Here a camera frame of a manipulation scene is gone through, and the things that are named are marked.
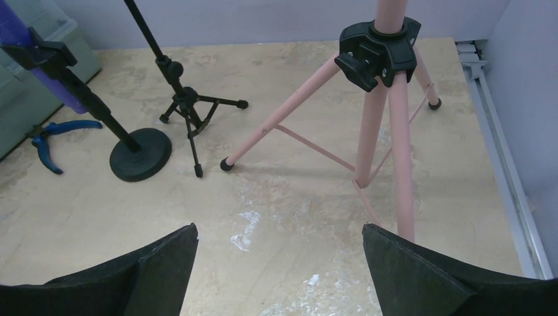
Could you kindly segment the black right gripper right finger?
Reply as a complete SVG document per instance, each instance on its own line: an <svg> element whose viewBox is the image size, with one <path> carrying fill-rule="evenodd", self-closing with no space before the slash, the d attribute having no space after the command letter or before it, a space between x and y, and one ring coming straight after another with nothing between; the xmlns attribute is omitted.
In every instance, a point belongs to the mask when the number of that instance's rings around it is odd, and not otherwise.
<svg viewBox="0 0 558 316"><path fill-rule="evenodd" d="M363 248L384 315L556 315L557 279L477 267L410 242L375 224Z"/></svg>

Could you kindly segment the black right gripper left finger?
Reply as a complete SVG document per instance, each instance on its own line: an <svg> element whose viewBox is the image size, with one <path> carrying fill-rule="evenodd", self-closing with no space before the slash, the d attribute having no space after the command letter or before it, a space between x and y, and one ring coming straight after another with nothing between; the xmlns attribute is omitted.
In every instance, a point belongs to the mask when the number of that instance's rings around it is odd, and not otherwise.
<svg viewBox="0 0 558 316"><path fill-rule="evenodd" d="M41 285L1 286L2 315L179 315L198 247L195 224Z"/></svg>

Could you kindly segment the black round-base mic stand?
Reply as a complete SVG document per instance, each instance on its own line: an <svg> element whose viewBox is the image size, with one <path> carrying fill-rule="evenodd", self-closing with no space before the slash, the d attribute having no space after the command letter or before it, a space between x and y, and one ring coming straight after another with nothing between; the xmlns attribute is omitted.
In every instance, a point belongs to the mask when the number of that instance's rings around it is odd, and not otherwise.
<svg viewBox="0 0 558 316"><path fill-rule="evenodd" d="M88 113L100 120L119 139L109 157L114 175L125 182L138 182L158 173L170 158L170 138L155 128L127 132L101 98L85 86L91 92L87 104L93 112Z"/></svg>

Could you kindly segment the black tripod mic stand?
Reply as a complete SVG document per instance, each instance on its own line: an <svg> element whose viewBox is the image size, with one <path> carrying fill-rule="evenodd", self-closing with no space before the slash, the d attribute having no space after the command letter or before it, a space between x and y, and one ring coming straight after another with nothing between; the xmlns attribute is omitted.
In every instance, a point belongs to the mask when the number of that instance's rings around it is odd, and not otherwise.
<svg viewBox="0 0 558 316"><path fill-rule="evenodd" d="M249 103L246 100L231 100L218 97L211 97L198 94L193 88L183 86L180 82L180 77L184 73L184 68L178 61L173 61L169 56L165 55L159 47L156 39L151 33L145 19L143 18L136 2L133 0L125 0L128 10L130 11L133 19L141 30L144 38L149 44L152 52L155 55L155 63L161 71L163 77L174 90L172 96L172 103L169 108L159 117L162 123L167 124L172 113L178 113L184 118L188 131L188 139L190 141L191 151L194 160L194 171L198 178L203 177L203 169L199 163L197 150L195 147L194 138L199 135L210 123L217 107L219 105L230 105L238 109L246 109ZM197 102L206 102L212 105L207 116L202 119L195 110Z"/></svg>

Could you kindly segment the purple toy microphone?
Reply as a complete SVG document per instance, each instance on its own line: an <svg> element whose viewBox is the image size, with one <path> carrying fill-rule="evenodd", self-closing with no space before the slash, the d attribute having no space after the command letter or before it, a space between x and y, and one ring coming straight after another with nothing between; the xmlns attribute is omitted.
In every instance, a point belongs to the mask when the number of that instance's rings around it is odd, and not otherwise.
<svg viewBox="0 0 558 316"><path fill-rule="evenodd" d="M1 49L74 112L93 112L87 104L91 92L70 70L78 62L74 54L61 41L44 40L6 1L1 2Z"/></svg>

